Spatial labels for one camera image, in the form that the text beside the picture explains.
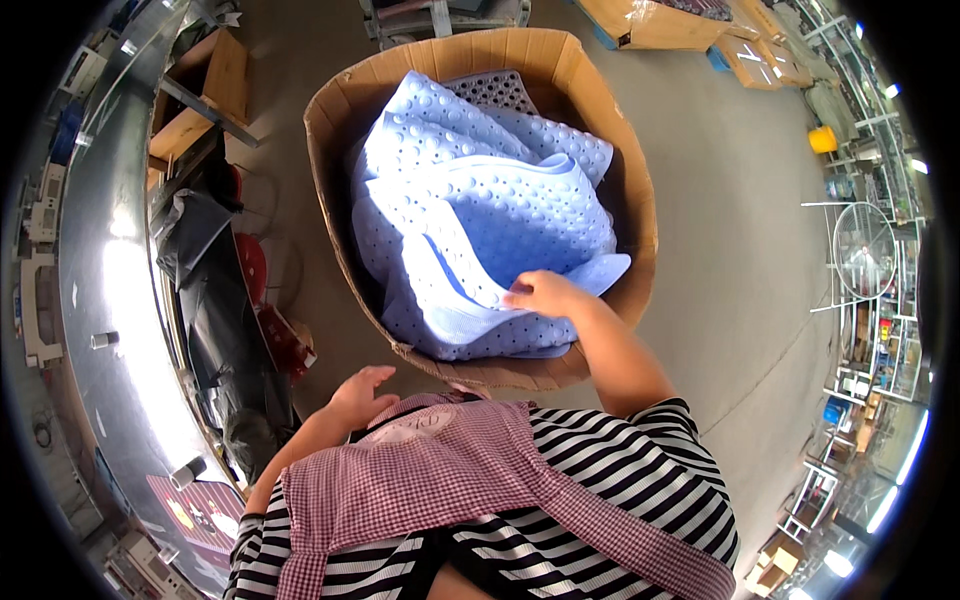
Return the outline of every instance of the black and white striped shirt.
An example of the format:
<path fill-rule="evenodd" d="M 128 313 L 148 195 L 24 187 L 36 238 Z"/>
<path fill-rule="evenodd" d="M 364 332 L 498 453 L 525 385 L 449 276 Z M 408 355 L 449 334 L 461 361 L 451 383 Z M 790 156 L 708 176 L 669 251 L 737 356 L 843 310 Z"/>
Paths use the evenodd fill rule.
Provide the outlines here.
<path fill-rule="evenodd" d="M 595 410 L 537 409 L 530 424 L 551 467 L 733 568 L 739 538 L 730 497 L 683 400 L 625 420 Z M 290 516 L 277 482 L 267 514 L 240 523 L 225 598 L 274 598 L 289 555 Z M 446 562 L 494 598 L 671 597 L 539 508 L 525 508 L 345 548 L 328 559 L 323 598 L 422 598 Z"/>

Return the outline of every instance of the concrete floor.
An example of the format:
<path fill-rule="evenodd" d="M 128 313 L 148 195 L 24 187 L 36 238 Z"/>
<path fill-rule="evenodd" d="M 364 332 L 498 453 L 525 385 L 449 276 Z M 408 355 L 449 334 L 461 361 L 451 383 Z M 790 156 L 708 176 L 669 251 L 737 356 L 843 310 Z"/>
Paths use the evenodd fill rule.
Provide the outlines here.
<path fill-rule="evenodd" d="M 314 92 L 377 51 L 355 0 L 245 2 L 237 36 L 250 49 L 251 150 L 229 158 L 276 182 L 276 230 L 297 247 L 299 290 L 281 304 L 318 342 L 296 389 L 302 413 L 347 376 L 390 363 L 390 391 L 444 385 L 396 358 L 357 306 L 333 257 L 311 178 L 301 116 Z M 693 52 L 605 50 L 579 9 L 537 0 L 531 26 L 579 37 L 605 75 L 646 155 L 657 199 L 655 289 L 637 333 L 689 402 L 724 472 L 742 538 L 741 579 L 774 531 L 800 476 L 831 365 L 833 316 L 808 309 L 829 293 L 823 171 L 806 143 L 802 94 L 746 89 Z M 497 397 L 523 393 L 502 391 Z M 599 407 L 589 383 L 537 396 L 543 406 Z"/>

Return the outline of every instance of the cardboard box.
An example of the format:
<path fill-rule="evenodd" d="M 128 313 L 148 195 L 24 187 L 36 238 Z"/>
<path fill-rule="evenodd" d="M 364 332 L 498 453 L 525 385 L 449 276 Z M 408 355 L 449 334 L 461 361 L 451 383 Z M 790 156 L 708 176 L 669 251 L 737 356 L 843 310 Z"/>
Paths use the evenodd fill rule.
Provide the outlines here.
<path fill-rule="evenodd" d="M 581 9 L 616 43 L 619 50 L 695 50 L 707 48 L 730 28 L 672 9 L 654 0 L 576 0 Z"/>
<path fill-rule="evenodd" d="M 404 44 L 358 62 L 327 82 L 303 115 L 307 150 L 330 242 L 353 295 L 394 352 L 445 381 L 471 386 L 553 390 L 589 377 L 580 344 L 560 358 L 438 362 L 394 339 L 377 319 L 384 290 L 364 269 L 352 241 L 349 176 L 343 156 L 369 130 L 397 84 L 411 69 L 445 81 L 497 69 L 515 69 L 547 118 L 564 121 L 611 142 L 613 162 L 597 190 L 613 215 L 617 250 L 630 269 L 604 300 L 633 328 L 650 299 L 657 259 L 654 190 L 634 129 L 583 46 L 567 32 L 496 29 Z"/>
<path fill-rule="evenodd" d="M 874 427 L 869 423 L 863 423 L 860 425 L 860 428 L 856 430 L 856 451 L 865 452 L 867 450 L 867 445 L 870 444 L 870 439 L 874 436 Z"/>
<path fill-rule="evenodd" d="M 786 31 L 780 19 L 763 4 L 763 0 L 728 0 L 727 4 L 739 8 L 750 17 L 763 37 L 775 42 L 786 40 Z"/>
<path fill-rule="evenodd" d="M 800 87 L 801 84 L 806 83 L 806 80 L 809 80 L 809 84 L 813 85 L 813 79 L 805 78 L 800 73 L 793 58 L 793 53 L 783 46 L 767 39 L 761 39 L 756 42 L 756 49 L 766 63 L 770 65 L 782 84 Z"/>
<path fill-rule="evenodd" d="M 716 47 L 744 87 L 780 89 L 783 87 L 780 78 L 760 55 L 757 44 L 742 37 L 722 35 Z"/>
<path fill-rule="evenodd" d="M 248 61 L 243 44 L 226 29 L 218 29 L 186 51 L 167 76 L 246 126 Z M 161 90 L 156 96 L 150 156 L 176 160 L 211 127 L 196 110 L 183 107 Z"/>
<path fill-rule="evenodd" d="M 773 564 L 787 575 L 793 573 L 797 564 L 806 558 L 804 547 L 793 540 L 786 540 L 774 553 Z"/>
<path fill-rule="evenodd" d="M 750 571 L 750 574 L 747 575 L 747 578 L 744 580 L 748 586 L 756 585 L 756 582 L 760 580 L 760 576 L 763 575 L 764 566 L 765 565 L 761 565 L 760 563 L 754 565 L 753 570 Z"/>
<path fill-rule="evenodd" d="M 780 584 L 786 581 L 787 577 L 789 577 L 789 574 L 784 573 L 778 566 L 768 564 L 763 570 L 763 574 L 760 575 L 760 578 L 756 581 L 754 593 L 761 598 L 766 598 L 770 595 L 770 592 L 777 589 Z"/>
<path fill-rule="evenodd" d="M 728 4 L 730 4 L 730 10 L 733 13 L 733 23 L 731 23 L 727 33 L 731 36 L 749 39 L 750 41 L 760 39 L 760 29 L 746 11 L 734 3 L 729 2 Z"/>

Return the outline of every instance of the checkered apron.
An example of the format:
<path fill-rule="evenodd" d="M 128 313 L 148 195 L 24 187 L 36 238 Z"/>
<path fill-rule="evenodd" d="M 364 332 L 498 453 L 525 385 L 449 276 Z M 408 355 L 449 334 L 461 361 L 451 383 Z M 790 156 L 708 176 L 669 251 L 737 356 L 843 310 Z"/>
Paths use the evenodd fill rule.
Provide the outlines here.
<path fill-rule="evenodd" d="M 412 396 L 356 444 L 317 452 L 280 475 L 291 555 L 279 600 L 320 598 L 327 557 L 345 547 L 537 506 L 584 543 L 687 600 L 727 600 L 727 566 L 588 492 L 534 445 L 533 402 Z"/>

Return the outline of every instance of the fluorescent light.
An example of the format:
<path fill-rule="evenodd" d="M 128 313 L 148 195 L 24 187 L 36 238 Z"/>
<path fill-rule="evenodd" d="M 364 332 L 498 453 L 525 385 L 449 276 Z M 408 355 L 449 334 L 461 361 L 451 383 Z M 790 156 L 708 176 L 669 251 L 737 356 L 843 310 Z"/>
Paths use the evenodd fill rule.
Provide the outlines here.
<path fill-rule="evenodd" d="M 827 551 L 827 556 L 824 558 L 824 563 L 830 567 L 830 570 L 839 575 L 840 577 L 846 577 L 853 573 L 853 565 L 850 564 L 846 558 L 840 556 L 833 550 Z"/>
<path fill-rule="evenodd" d="M 917 458 L 917 450 L 920 449 L 920 444 L 924 440 L 924 433 L 926 433 L 926 422 L 929 419 L 929 411 L 924 411 L 924 417 L 920 419 L 920 427 L 917 428 L 917 435 L 913 438 L 913 444 L 910 446 L 910 451 L 906 453 L 906 460 L 903 461 L 903 467 L 900 467 L 900 474 L 897 475 L 897 485 L 902 486 L 903 482 L 906 481 L 906 476 L 910 472 L 910 468 L 913 467 L 913 461 Z"/>
<path fill-rule="evenodd" d="M 887 513 L 890 512 L 890 506 L 894 503 L 894 498 L 897 497 L 897 486 L 892 486 L 887 492 L 887 495 L 883 496 L 883 501 L 880 502 L 880 507 L 876 509 L 873 518 L 870 519 L 870 522 L 867 524 L 867 533 L 872 534 L 876 531 L 876 528 L 880 526 L 880 523 L 883 522 L 883 519 L 886 518 Z"/>

